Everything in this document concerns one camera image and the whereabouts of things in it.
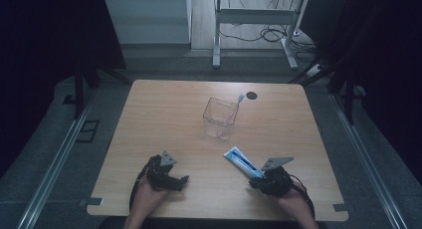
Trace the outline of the person's left hand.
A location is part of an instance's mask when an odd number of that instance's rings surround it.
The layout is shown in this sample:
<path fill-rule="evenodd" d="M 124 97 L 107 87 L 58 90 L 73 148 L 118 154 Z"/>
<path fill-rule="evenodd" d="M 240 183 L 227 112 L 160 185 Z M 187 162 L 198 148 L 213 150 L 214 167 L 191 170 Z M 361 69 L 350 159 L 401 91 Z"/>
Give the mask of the person's left hand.
<path fill-rule="evenodd" d="M 131 211 L 140 217 L 147 217 L 165 199 L 169 191 L 165 189 L 154 190 L 149 180 L 143 176 L 138 184 Z"/>

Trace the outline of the white panel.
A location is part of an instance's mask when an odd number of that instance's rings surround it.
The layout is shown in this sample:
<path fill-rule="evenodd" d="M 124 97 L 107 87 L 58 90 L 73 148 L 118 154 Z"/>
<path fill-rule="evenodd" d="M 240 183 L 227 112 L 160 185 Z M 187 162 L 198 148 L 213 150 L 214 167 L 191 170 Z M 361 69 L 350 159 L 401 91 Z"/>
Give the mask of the white panel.
<path fill-rule="evenodd" d="M 189 44 L 191 0 L 105 0 L 121 44 Z"/>

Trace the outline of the metal floor rail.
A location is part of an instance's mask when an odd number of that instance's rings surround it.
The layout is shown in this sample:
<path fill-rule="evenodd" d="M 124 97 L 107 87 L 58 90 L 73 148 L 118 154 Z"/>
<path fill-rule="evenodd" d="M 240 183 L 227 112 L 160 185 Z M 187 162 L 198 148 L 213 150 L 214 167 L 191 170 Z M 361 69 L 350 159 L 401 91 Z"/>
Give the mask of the metal floor rail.
<path fill-rule="evenodd" d="M 351 141 L 351 144 L 353 145 L 357 157 L 359 158 L 363 170 L 365 171 L 365 174 L 370 181 L 370 184 L 381 204 L 385 215 L 387 216 L 389 223 L 393 229 L 407 229 L 407 225 L 403 221 L 400 210 L 397 208 L 397 204 L 395 203 L 389 189 L 382 180 L 379 171 L 377 170 L 366 147 L 364 146 L 360 135 L 358 134 L 355 126 L 352 125 L 345 116 L 339 96 L 329 94 L 329 97 L 333 102 L 335 111 Z"/>
<path fill-rule="evenodd" d="M 53 158 L 47 172 L 44 174 L 41 182 L 36 188 L 31 200 L 29 201 L 24 213 L 22 214 L 15 229 L 33 229 L 37 223 L 41 212 L 47 203 L 52 189 L 67 161 L 67 158 L 75 144 L 80 130 L 85 122 L 93 105 L 97 90 L 89 90 L 84 99 L 82 112 L 73 120 L 58 152 Z"/>

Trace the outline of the white metal desk frame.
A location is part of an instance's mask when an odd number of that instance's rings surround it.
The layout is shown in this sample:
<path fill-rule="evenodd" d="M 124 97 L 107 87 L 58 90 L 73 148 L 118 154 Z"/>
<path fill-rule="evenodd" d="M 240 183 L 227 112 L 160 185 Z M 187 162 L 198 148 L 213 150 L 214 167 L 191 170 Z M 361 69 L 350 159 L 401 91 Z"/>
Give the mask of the white metal desk frame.
<path fill-rule="evenodd" d="M 220 27 L 222 24 L 248 24 L 248 25 L 279 25 L 286 27 L 286 36 L 279 40 L 290 68 L 294 71 L 299 66 L 291 44 L 298 29 L 298 23 L 302 14 L 305 0 L 292 0 L 293 9 L 246 9 L 246 8 L 222 8 L 221 0 L 214 0 L 215 32 L 213 42 L 212 66 L 218 69 L 221 65 L 220 55 Z"/>

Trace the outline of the white power strip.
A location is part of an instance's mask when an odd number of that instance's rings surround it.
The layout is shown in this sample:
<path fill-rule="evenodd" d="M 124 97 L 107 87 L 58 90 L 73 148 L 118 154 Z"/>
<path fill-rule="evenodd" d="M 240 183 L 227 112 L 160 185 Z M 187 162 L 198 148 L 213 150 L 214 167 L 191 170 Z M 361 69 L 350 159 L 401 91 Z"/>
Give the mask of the white power strip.
<path fill-rule="evenodd" d="M 320 64 L 315 64 L 311 69 L 306 73 L 307 77 L 312 77 L 319 73 L 323 69 L 323 66 Z"/>

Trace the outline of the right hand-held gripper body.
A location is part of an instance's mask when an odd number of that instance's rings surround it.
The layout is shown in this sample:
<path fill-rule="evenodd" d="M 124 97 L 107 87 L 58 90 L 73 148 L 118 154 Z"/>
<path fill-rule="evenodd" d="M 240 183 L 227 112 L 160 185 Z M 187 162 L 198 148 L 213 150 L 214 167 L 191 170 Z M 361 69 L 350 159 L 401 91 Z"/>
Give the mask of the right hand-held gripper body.
<path fill-rule="evenodd" d="M 259 189 L 265 194 L 283 197 L 293 184 L 283 165 L 292 160 L 291 156 L 269 158 L 262 167 L 264 177 L 261 179 Z"/>

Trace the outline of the blue white toothpaste tube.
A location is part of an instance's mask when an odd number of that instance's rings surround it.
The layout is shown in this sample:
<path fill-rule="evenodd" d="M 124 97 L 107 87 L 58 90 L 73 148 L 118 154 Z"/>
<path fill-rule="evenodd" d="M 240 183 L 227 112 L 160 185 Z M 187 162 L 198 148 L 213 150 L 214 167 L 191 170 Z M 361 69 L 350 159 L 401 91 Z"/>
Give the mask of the blue white toothpaste tube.
<path fill-rule="evenodd" d="M 237 147 L 224 153 L 226 159 L 237 166 L 248 178 L 262 178 L 264 173 Z"/>

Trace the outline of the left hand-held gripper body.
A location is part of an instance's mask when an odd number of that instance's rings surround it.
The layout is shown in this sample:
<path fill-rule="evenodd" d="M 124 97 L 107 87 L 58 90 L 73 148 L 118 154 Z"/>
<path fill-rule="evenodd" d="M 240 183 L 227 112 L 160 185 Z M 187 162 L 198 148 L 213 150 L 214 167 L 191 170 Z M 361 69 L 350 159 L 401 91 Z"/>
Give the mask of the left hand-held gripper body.
<path fill-rule="evenodd" d="M 166 150 L 161 154 L 153 156 L 148 161 L 146 165 L 146 178 L 154 190 L 163 188 L 172 191 L 181 191 L 183 189 L 183 179 L 169 175 L 175 163 L 176 160 Z"/>

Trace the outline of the clear plastic cup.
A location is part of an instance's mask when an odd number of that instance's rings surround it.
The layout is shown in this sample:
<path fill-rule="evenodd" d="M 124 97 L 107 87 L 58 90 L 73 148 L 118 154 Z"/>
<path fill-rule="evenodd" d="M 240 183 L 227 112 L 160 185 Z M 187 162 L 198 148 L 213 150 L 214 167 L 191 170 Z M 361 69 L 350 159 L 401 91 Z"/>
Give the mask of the clear plastic cup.
<path fill-rule="evenodd" d="M 210 136 L 228 140 L 233 133 L 237 113 L 235 113 L 233 116 L 224 134 L 221 137 L 219 137 L 217 134 L 223 128 L 225 120 L 234 109 L 235 104 L 236 103 L 210 98 L 203 113 L 205 133 Z"/>

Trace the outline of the black metal stand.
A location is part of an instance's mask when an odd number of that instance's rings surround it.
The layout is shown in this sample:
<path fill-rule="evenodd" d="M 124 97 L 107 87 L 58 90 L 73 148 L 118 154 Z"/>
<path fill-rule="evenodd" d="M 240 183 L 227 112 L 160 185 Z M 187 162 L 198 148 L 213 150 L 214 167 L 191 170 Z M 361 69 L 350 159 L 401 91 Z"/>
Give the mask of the black metal stand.
<path fill-rule="evenodd" d="M 72 96 L 66 96 L 63 101 L 64 105 L 75 106 L 74 119 L 80 117 L 86 107 L 85 84 L 88 85 L 89 89 L 96 89 L 101 85 L 102 80 L 98 71 L 103 71 L 123 84 L 130 85 L 131 80 L 118 72 L 118 70 L 125 69 L 124 58 L 112 60 L 110 63 L 94 58 L 85 58 L 78 61 L 74 70 L 75 93 Z"/>
<path fill-rule="evenodd" d="M 351 124 L 354 124 L 352 117 L 352 106 L 353 100 L 355 99 L 355 80 L 352 66 L 353 61 L 356 58 L 356 50 L 349 48 L 340 55 L 338 60 L 332 63 L 328 63 L 327 65 L 323 66 L 322 69 L 319 70 L 315 75 L 302 81 L 302 77 L 304 77 L 312 67 L 314 67 L 326 56 L 326 52 L 317 53 L 311 63 L 305 67 L 296 77 L 290 80 L 290 84 L 299 84 L 305 87 L 328 75 L 331 75 L 331 79 L 326 88 L 331 94 L 338 94 L 342 87 L 345 87 L 343 95 L 343 113 L 347 121 Z"/>

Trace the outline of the pink toothbrush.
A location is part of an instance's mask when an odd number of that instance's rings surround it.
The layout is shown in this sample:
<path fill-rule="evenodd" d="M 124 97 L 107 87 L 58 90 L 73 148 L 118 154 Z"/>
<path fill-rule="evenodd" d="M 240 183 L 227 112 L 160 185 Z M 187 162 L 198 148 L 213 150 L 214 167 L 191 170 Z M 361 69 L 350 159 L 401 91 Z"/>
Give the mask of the pink toothbrush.
<path fill-rule="evenodd" d="M 234 107 L 234 109 L 231 111 L 231 113 L 228 115 L 228 117 L 226 118 L 226 120 L 225 120 L 225 123 L 224 123 L 224 125 L 223 125 L 223 128 L 218 132 L 218 136 L 219 137 L 221 137 L 223 134 L 224 134 L 224 132 L 225 132 L 225 130 L 228 128 L 228 126 L 229 126 L 229 124 L 230 124 L 230 121 L 232 120 L 232 118 L 233 118 L 233 116 L 235 115 L 235 113 L 237 112 L 237 110 L 238 110 L 238 108 L 239 108 L 239 106 L 240 106 L 240 103 L 242 102 L 242 100 L 244 99 L 244 97 L 245 97 L 245 95 L 240 95 L 239 97 L 238 97 L 238 99 L 237 99 L 237 102 L 236 102 L 236 104 L 235 104 L 235 107 Z"/>

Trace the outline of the grey tape strip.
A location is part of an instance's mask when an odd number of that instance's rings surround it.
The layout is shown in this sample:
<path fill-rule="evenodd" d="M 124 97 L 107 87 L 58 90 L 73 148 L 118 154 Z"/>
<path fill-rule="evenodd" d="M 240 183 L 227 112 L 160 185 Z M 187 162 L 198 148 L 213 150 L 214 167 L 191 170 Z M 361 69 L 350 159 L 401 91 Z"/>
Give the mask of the grey tape strip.
<path fill-rule="evenodd" d="M 87 206 L 90 206 L 90 205 L 101 206 L 103 204 L 103 202 L 104 202 L 104 200 L 102 198 L 90 197 L 90 198 L 82 199 L 79 202 L 79 206 L 80 207 L 87 207 Z"/>

